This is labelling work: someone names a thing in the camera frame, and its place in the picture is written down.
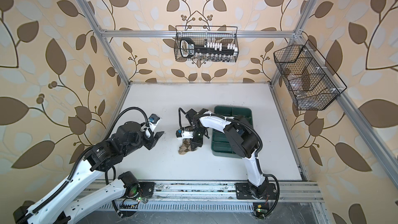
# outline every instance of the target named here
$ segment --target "plastic case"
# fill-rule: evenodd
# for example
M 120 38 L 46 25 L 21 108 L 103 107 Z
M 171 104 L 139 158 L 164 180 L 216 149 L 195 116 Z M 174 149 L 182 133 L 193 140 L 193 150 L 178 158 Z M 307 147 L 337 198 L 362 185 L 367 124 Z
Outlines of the plastic case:
M 214 113 L 226 117 L 236 117 L 238 115 L 243 115 L 243 117 L 245 117 L 247 121 L 253 125 L 253 118 L 249 108 L 216 106 L 214 107 Z M 214 156 L 241 158 L 232 150 L 225 134 L 214 129 L 211 135 L 211 151 L 213 152 Z

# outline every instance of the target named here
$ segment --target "black cable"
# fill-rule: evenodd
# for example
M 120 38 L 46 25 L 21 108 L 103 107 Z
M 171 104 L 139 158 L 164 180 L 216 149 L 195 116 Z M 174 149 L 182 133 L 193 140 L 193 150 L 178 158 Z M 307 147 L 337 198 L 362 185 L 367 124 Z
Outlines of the black cable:
M 278 180 L 276 179 L 276 177 L 275 177 L 274 175 L 272 175 L 272 174 L 263 174 L 263 176 L 264 176 L 264 177 L 272 177 L 272 178 L 275 180 L 276 189 L 277 189 L 277 191 L 278 191 L 278 193 L 277 193 L 277 195 L 276 195 L 276 199 L 275 199 L 274 204 L 273 204 L 272 207 L 269 209 L 269 211 L 268 211 L 266 214 L 263 215 L 263 217 L 265 218 L 265 217 L 267 217 L 267 216 L 272 212 L 272 210 L 274 210 L 274 208 L 276 207 L 276 204 L 278 203 L 278 200 L 279 200 L 280 189 L 279 189 L 279 182 L 278 182 Z
M 124 110 L 117 116 L 117 118 L 115 119 L 115 121 L 114 121 L 113 124 L 112 124 L 112 127 L 109 129 L 109 131 L 108 131 L 108 133 L 107 133 L 107 135 L 105 136 L 105 139 L 104 139 L 103 141 L 105 141 L 107 138 L 109 138 L 109 136 L 111 136 L 111 133 L 112 133 L 112 131 L 113 131 L 113 128 L 115 127 L 116 122 L 120 119 L 120 117 L 121 117 L 123 114 L 125 114 L 126 112 L 130 111 L 130 110 L 138 110 L 138 111 L 140 111 L 140 112 L 142 113 L 142 115 L 144 116 L 144 118 L 145 118 L 145 126 L 148 127 L 149 133 L 150 133 L 150 137 L 149 137 L 149 138 L 148 138 L 146 135 L 144 135 L 144 138 L 145 138 L 146 140 L 152 140 L 152 139 L 154 138 L 153 132 L 152 132 L 152 130 L 149 128 L 149 122 L 148 122 L 147 114 L 144 112 L 144 110 L 142 110 L 142 109 L 139 108 L 139 107 L 128 107 L 128 108 L 124 109 Z
M 68 177 L 67 177 L 67 181 L 65 181 L 61 187 L 59 187 L 50 197 L 48 197 L 45 201 L 43 201 L 39 206 L 37 206 L 35 209 L 32 210 L 32 213 L 36 214 L 40 209 L 42 209 L 45 205 L 47 205 L 49 202 L 51 202 L 57 195 L 59 195 L 59 193 L 62 192 L 62 190 L 68 185 L 69 182 L 71 182 L 72 177 L 76 171 L 77 166 L 80 163 L 80 160 L 82 160 L 83 156 L 92 148 L 92 146 L 88 147 L 87 149 L 85 149 L 80 156 L 77 158 L 77 160 L 75 161 Z M 16 224 L 23 224 L 25 221 L 27 221 L 30 217 L 33 216 L 32 213 L 29 213 L 27 215 L 25 215 L 21 220 L 19 220 Z
M 178 108 L 178 122 L 179 122 L 179 124 L 180 124 L 180 129 L 182 130 L 182 125 L 181 125 L 181 112 L 182 112 L 184 115 L 187 115 L 187 113 L 184 112 L 184 110 L 182 110 L 181 107 Z
M 116 179 L 116 169 L 115 169 L 114 166 L 112 166 L 112 170 L 113 170 L 113 180 L 115 180 L 115 179 Z M 105 183 L 106 183 L 107 185 L 109 184 L 108 171 L 109 171 L 109 170 L 107 170 L 107 171 L 105 172 Z M 115 200 L 112 200 L 112 206 L 113 206 L 113 209 L 115 209 L 117 215 L 119 215 L 120 218 L 123 218 L 123 214 L 122 214 L 122 212 L 117 208 L 116 203 L 115 203 Z

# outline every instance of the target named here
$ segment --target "white table surface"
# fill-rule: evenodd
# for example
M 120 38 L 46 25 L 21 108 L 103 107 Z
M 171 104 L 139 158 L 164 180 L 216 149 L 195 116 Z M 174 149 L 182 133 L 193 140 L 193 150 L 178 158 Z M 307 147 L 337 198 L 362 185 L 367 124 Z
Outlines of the white table surface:
M 176 138 L 178 108 L 214 111 L 217 105 L 250 108 L 254 129 L 260 135 L 263 149 L 259 152 L 261 169 L 278 180 L 301 180 L 285 130 L 268 84 L 133 84 L 122 110 L 140 107 L 149 117 L 162 118 L 156 131 L 165 133 L 152 150 L 142 147 L 117 164 L 117 175 L 131 171 L 139 180 L 247 180 L 244 163 L 239 158 L 214 156 L 211 137 L 194 152 L 178 154 L 182 144 Z M 117 127 L 127 121 L 144 122 L 136 110 L 126 112 Z M 188 125 L 182 116 L 182 125 Z

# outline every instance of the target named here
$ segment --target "aluminum rail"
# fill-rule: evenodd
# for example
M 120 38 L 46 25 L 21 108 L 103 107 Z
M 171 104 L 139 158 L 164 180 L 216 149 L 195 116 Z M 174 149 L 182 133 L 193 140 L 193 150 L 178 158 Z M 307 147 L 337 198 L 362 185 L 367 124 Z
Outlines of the aluminum rail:
M 190 30 L 189 32 L 203 33 L 199 30 Z M 102 37 L 159 37 L 172 38 L 176 37 L 176 31 L 171 30 L 103 30 L 100 32 Z M 293 38 L 295 33 L 293 31 L 245 31 L 239 30 L 236 33 L 238 38 Z

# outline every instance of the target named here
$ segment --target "wire mesh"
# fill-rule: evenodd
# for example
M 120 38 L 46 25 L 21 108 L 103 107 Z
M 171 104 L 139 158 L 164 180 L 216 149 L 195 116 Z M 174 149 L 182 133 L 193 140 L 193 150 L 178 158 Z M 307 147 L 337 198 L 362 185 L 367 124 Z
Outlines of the wire mesh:
M 237 27 L 176 26 L 174 54 L 176 61 L 236 62 L 239 54 Z
M 332 82 L 324 71 L 328 67 L 316 62 L 310 52 L 312 46 L 307 43 L 275 51 L 274 60 L 297 110 L 320 111 L 347 87 L 341 88 Z

